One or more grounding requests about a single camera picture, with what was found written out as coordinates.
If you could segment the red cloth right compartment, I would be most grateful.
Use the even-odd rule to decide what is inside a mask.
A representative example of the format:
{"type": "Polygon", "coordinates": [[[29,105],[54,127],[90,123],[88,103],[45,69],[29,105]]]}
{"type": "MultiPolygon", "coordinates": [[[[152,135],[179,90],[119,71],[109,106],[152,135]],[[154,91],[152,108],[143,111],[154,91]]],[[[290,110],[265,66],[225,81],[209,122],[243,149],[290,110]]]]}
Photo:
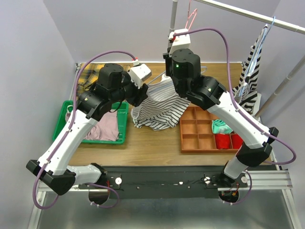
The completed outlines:
{"type": "Polygon", "coordinates": [[[244,142],[238,134],[231,135],[231,141],[233,149],[239,149],[244,142]]]}

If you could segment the yellow plaid shirt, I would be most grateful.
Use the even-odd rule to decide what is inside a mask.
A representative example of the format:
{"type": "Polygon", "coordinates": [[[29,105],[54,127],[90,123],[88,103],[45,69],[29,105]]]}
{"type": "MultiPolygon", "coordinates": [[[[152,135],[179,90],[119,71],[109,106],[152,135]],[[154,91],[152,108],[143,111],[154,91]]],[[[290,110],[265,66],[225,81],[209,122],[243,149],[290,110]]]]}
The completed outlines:
{"type": "Polygon", "coordinates": [[[88,64],[78,79],[77,96],[90,89],[98,80],[99,71],[104,66],[100,63],[88,64]]]}

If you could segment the mauve pink garment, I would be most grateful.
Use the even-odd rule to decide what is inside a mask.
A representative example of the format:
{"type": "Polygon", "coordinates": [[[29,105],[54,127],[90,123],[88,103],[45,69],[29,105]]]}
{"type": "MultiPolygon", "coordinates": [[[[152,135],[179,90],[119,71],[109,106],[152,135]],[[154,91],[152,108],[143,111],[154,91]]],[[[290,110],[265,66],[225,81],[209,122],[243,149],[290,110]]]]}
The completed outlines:
{"type": "Polygon", "coordinates": [[[88,119],[86,114],[76,110],[74,123],[71,127],[72,136],[77,137],[79,142],[87,140],[109,140],[118,139],[117,112],[104,114],[100,121],[93,118],[88,119]]]}

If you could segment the white black striped tank top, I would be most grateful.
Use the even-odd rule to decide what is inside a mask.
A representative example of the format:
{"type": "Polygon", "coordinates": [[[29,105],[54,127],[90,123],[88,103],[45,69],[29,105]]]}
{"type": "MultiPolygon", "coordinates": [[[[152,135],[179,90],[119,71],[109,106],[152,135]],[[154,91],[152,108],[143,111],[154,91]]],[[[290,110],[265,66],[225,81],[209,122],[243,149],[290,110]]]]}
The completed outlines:
{"type": "Polygon", "coordinates": [[[136,128],[147,126],[155,131],[174,128],[190,105],[190,101],[176,93],[170,77],[162,74],[160,78],[160,82],[148,84],[148,97],[131,111],[136,128]]]}

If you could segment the brown wooden compartment box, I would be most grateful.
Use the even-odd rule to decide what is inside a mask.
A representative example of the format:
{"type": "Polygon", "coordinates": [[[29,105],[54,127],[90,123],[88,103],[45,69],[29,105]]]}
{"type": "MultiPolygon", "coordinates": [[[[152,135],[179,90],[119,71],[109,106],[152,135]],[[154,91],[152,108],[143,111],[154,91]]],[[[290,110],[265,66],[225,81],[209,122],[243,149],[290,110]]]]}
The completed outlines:
{"type": "Polygon", "coordinates": [[[217,149],[212,121],[217,116],[198,106],[188,107],[180,118],[181,152],[183,154],[235,154],[238,149],[217,149]]]}

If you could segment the red cloth left compartment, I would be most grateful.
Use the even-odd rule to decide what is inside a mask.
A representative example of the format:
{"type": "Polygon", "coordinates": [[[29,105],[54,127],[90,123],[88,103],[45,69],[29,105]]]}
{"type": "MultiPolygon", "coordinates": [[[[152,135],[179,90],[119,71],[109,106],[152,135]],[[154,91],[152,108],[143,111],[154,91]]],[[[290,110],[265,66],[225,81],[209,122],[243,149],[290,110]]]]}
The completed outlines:
{"type": "Polygon", "coordinates": [[[226,134],[215,134],[215,144],[216,148],[221,149],[230,149],[230,136],[226,134]]]}

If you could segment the red cloth compartment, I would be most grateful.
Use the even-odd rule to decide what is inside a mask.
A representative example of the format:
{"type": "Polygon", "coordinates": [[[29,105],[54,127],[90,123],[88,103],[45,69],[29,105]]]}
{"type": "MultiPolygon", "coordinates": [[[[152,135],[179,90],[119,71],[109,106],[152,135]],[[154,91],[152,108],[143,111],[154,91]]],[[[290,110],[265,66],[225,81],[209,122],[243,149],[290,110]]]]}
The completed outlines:
{"type": "Polygon", "coordinates": [[[231,141],[233,149],[239,149],[244,142],[238,134],[231,135],[231,141]]]}
{"type": "Polygon", "coordinates": [[[230,149],[230,136],[226,134],[215,134],[215,144],[216,148],[221,149],[230,149]]]}

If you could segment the wide striped hung tank top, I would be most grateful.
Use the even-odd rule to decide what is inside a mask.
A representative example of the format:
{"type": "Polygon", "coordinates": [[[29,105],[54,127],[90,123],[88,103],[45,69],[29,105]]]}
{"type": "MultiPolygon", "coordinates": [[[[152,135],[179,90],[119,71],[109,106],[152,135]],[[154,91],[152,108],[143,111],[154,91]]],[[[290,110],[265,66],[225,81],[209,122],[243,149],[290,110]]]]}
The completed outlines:
{"type": "MultiPolygon", "coordinates": [[[[242,63],[242,72],[241,72],[241,75],[240,75],[240,78],[239,78],[239,84],[233,88],[233,95],[234,95],[234,99],[235,99],[235,96],[236,96],[236,92],[237,90],[240,88],[240,85],[241,85],[241,81],[243,80],[244,78],[244,71],[245,71],[245,64],[246,66],[248,66],[249,64],[249,61],[250,61],[250,58],[251,58],[251,55],[253,54],[252,53],[253,50],[250,48],[250,53],[248,55],[248,58],[245,62],[242,63]]],[[[261,55],[262,55],[262,49],[261,49],[261,52],[259,54],[259,58],[258,58],[258,62],[257,62],[257,65],[255,67],[255,71],[253,73],[253,75],[250,77],[250,81],[249,81],[249,88],[247,89],[247,91],[244,93],[244,97],[242,99],[242,101],[240,103],[237,102],[237,100],[235,99],[235,101],[245,110],[247,111],[248,113],[250,114],[253,114],[253,111],[254,111],[254,105],[257,101],[257,82],[258,82],[258,74],[259,74],[259,68],[260,68],[260,60],[261,60],[261,55]]]]}

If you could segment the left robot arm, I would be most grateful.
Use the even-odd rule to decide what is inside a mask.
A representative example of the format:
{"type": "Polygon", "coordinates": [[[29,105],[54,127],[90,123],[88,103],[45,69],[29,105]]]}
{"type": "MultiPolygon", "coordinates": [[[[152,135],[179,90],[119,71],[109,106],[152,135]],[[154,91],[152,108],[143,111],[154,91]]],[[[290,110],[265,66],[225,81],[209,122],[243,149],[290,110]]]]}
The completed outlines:
{"type": "Polygon", "coordinates": [[[151,74],[143,63],[135,64],[127,72],[118,64],[105,64],[98,80],[73,105],[69,120],[50,148],[38,160],[30,160],[26,168],[59,196],[78,184],[90,183],[94,188],[102,188],[106,177],[100,165],[71,167],[68,163],[85,136],[114,103],[127,101],[139,106],[147,98],[148,86],[144,81],[151,74]]]}

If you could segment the blue hanger holding top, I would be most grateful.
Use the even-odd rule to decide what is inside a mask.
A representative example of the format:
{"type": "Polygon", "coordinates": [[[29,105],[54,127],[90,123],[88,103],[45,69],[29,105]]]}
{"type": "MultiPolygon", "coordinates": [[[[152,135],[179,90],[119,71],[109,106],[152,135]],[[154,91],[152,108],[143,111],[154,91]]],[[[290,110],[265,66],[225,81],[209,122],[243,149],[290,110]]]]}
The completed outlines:
{"type": "Polygon", "coordinates": [[[238,103],[240,103],[244,97],[244,93],[247,91],[247,89],[250,87],[249,86],[249,81],[250,81],[250,77],[253,75],[254,71],[255,71],[255,67],[257,65],[258,62],[258,58],[259,58],[259,54],[261,52],[264,40],[266,38],[266,36],[268,35],[270,29],[272,28],[273,24],[275,21],[275,16],[273,17],[273,21],[271,23],[270,28],[268,29],[268,25],[266,24],[260,35],[258,36],[255,44],[251,47],[251,49],[253,50],[253,54],[251,55],[250,61],[248,66],[245,66],[245,71],[244,71],[244,78],[241,81],[241,85],[240,88],[237,90],[237,94],[235,96],[235,99],[237,100],[238,103]]]}

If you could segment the green plastic tray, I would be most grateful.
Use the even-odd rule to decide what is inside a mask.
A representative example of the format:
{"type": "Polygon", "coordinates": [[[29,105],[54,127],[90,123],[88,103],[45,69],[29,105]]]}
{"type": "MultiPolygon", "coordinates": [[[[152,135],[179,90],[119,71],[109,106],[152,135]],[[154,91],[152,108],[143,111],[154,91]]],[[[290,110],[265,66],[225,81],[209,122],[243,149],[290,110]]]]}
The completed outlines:
{"type": "MultiPolygon", "coordinates": [[[[61,111],[59,113],[58,121],[52,136],[52,140],[54,141],[59,133],[64,128],[66,121],[66,109],[68,105],[73,105],[72,100],[66,100],[63,102],[61,111]]],[[[126,127],[127,127],[127,119],[128,119],[128,111],[129,111],[129,104],[127,102],[122,102],[119,109],[117,110],[117,126],[118,126],[118,139],[116,141],[109,141],[109,140],[87,140],[84,139],[82,143],[86,144],[108,144],[108,145],[121,145],[125,142],[126,136],[126,127]]]]}

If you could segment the mint green sock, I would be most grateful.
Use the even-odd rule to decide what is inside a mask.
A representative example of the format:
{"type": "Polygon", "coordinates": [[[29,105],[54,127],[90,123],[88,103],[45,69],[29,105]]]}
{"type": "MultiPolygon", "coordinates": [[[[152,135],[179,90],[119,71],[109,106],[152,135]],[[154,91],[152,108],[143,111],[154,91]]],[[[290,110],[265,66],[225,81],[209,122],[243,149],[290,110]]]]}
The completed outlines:
{"type": "Polygon", "coordinates": [[[223,120],[216,119],[212,121],[212,132],[214,134],[230,134],[233,129],[230,128],[223,120]]]}

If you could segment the metal clothes rack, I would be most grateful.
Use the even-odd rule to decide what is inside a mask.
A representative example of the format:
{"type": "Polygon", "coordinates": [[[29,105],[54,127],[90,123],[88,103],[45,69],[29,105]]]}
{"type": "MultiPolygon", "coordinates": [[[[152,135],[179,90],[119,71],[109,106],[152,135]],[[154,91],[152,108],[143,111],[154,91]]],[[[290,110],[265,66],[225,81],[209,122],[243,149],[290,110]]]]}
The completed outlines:
{"type": "MultiPolygon", "coordinates": [[[[273,21],[272,17],[268,17],[259,13],[255,13],[249,10],[241,9],[239,7],[235,7],[229,4],[221,3],[215,0],[195,0],[197,2],[216,7],[228,12],[232,12],[241,16],[248,17],[253,20],[264,22],[268,25],[268,28],[270,28],[271,23],[273,21]]],[[[172,4],[172,12],[171,12],[171,20],[170,20],[170,30],[169,33],[175,30],[175,20],[176,20],[176,14],[177,14],[177,8],[178,8],[178,0],[173,0],[172,4]]],[[[291,24],[285,21],[281,21],[279,19],[275,19],[273,26],[286,29],[289,31],[294,31],[300,34],[305,34],[305,28],[301,27],[299,25],[291,24]]],[[[291,72],[284,78],[284,80],[279,84],[279,86],[275,89],[275,91],[269,96],[269,98],[266,100],[265,103],[259,107],[260,105],[260,94],[258,94],[257,102],[254,106],[254,111],[252,116],[260,121],[260,116],[263,112],[271,105],[272,101],[280,94],[282,89],[288,84],[288,82],[299,72],[299,70],[305,65],[305,55],[302,57],[302,59],[295,65],[295,67],[291,70],[291,72]]]]}

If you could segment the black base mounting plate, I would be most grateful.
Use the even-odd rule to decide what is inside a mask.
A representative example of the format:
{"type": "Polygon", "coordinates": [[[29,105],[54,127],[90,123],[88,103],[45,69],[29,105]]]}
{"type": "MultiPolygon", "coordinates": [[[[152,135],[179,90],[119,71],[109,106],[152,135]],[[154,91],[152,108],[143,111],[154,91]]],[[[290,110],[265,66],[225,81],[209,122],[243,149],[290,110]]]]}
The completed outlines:
{"type": "Polygon", "coordinates": [[[222,166],[104,167],[102,185],[116,190],[120,199],[218,198],[218,189],[248,185],[240,174],[236,181],[221,183],[222,166]]]}

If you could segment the blue wire hanger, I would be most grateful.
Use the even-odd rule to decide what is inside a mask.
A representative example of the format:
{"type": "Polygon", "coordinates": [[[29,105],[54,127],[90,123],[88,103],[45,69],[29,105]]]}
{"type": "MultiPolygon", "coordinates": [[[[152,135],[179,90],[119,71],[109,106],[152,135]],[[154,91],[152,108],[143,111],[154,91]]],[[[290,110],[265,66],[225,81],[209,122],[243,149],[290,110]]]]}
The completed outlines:
{"type": "MultiPolygon", "coordinates": [[[[201,73],[206,72],[208,69],[207,66],[201,66],[201,73]]],[[[166,71],[163,71],[161,74],[159,74],[158,76],[156,76],[155,78],[153,78],[152,80],[150,80],[147,84],[150,85],[152,82],[154,82],[155,80],[157,80],[158,78],[162,77],[165,74],[166,71]]]]}

